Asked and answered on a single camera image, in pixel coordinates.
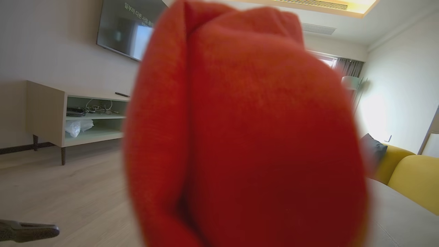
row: lampshade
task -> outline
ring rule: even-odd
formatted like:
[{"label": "lampshade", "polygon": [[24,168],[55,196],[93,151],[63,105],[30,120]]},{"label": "lampshade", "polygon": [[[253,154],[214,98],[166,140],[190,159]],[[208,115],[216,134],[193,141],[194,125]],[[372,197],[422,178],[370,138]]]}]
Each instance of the lampshade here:
[{"label": "lampshade", "polygon": [[344,76],[342,78],[342,85],[350,90],[357,90],[360,86],[361,79],[355,76]]}]

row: wooden floor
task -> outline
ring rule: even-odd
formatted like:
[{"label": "wooden floor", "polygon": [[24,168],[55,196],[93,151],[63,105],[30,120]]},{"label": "wooden floor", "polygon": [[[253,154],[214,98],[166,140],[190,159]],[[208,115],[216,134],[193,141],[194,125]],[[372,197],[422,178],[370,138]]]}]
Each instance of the wooden floor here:
[{"label": "wooden floor", "polygon": [[0,155],[0,219],[55,224],[59,236],[5,247],[142,246],[118,141]]}]

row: plastic bag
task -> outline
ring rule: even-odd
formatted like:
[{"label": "plastic bag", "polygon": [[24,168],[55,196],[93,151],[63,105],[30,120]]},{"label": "plastic bag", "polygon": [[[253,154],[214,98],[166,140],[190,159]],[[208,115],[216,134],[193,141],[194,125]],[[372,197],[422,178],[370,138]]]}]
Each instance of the plastic bag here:
[{"label": "plastic bag", "polygon": [[81,131],[84,132],[86,130],[91,129],[94,126],[93,120],[81,120]]},{"label": "plastic bag", "polygon": [[77,137],[81,131],[81,121],[67,120],[65,122],[65,131],[68,132],[71,137]]},{"label": "plastic bag", "polygon": [[65,122],[65,131],[70,134],[71,137],[77,137],[82,131],[91,129],[94,126],[93,120],[67,120]]}]

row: remote control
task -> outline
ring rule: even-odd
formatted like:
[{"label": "remote control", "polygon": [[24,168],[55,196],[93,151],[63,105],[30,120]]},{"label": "remote control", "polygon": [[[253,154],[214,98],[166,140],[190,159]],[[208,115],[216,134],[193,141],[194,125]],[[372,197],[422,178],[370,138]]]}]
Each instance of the remote control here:
[{"label": "remote control", "polygon": [[130,97],[129,95],[126,95],[126,94],[121,94],[121,93],[118,93],[118,92],[115,92],[115,94],[117,94],[117,95],[120,95],[120,96],[124,96],[124,97]]}]

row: tv screen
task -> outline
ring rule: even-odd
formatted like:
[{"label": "tv screen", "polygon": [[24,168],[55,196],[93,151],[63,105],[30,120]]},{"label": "tv screen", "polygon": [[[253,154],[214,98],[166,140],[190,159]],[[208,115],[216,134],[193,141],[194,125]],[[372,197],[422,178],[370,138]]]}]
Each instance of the tv screen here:
[{"label": "tv screen", "polygon": [[166,8],[162,0],[103,0],[96,43],[140,61]]}]

